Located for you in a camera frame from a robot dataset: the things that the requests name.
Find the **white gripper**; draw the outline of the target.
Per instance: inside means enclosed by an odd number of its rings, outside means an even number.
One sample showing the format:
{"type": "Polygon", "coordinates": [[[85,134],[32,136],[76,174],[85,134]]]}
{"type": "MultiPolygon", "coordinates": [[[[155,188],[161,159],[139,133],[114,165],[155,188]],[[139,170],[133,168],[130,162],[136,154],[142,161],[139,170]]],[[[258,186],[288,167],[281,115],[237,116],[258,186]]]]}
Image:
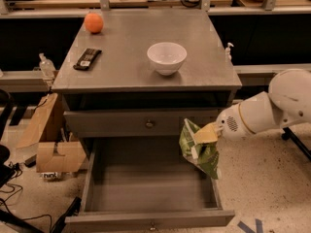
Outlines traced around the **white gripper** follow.
{"type": "MultiPolygon", "coordinates": [[[[224,109],[218,115],[216,122],[206,124],[194,134],[194,140],[198,144],[215,143],[221,135],[231,141],[241,140],[251,135],[240,115],[239,105],[224,109]]],[[[202,146],[195,145],[190,150],[192,158],[197,159],[201,154],[202,146]]]]}

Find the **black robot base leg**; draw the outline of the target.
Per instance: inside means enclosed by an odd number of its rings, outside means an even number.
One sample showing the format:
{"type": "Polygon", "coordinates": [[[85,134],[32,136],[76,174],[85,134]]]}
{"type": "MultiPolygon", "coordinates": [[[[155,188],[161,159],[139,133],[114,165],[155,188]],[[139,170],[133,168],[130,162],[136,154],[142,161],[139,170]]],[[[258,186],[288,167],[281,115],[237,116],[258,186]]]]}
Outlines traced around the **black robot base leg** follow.
{"type": "Polygon", "coordinates": [[[284,141],[292,140],[295,145],[303,152],[303,154],[311,161],[311,150],[300,141],[300,139],[293,133],[293,131],[289,127],[283,129],[281,138],[284,141]]]}

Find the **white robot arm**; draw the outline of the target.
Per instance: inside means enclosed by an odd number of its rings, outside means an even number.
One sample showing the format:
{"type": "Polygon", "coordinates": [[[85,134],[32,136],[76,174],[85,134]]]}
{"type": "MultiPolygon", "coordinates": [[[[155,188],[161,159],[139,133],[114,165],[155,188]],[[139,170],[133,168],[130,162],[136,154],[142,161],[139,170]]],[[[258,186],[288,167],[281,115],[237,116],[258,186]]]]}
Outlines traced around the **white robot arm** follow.
{"type": "Polygon", "coordinates": [[[220,136],[240,140],[260,132],[281,128],[283,140],[291,139],[311,159],[310,150],[290,126],[311,122],[311,72],[287,69],[270,82],[268,91],[224,109],[215,122],[194,134],[198,144],[217,142],[220,136]]]}

